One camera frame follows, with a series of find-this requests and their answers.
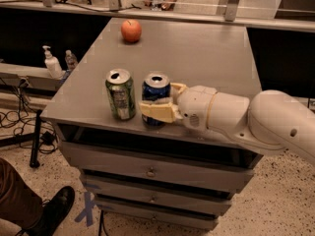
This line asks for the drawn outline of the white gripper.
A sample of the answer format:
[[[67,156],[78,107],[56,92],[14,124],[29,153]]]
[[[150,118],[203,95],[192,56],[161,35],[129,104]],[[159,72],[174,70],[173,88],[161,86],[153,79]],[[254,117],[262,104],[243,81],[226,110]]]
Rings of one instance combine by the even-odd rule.
[[[203,86],[187,88],[185,84],[171,83],[170,95],[177,98],[177,104],[169,103],[139,103],[143,115],[165,123],[182,120],[188,129],[205,131],[211,101],[217,90]]]

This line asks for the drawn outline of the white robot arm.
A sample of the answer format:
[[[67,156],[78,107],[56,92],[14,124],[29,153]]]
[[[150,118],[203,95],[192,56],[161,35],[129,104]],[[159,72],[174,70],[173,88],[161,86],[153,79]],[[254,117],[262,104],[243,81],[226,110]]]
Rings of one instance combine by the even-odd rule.
[[[292,96],[264,90],[253,98],[204,86],[171,85],[171,96],[139,102],[142,114],[191,130],[207,129],[263,154],[290,150],[315,164],[315,113]]]

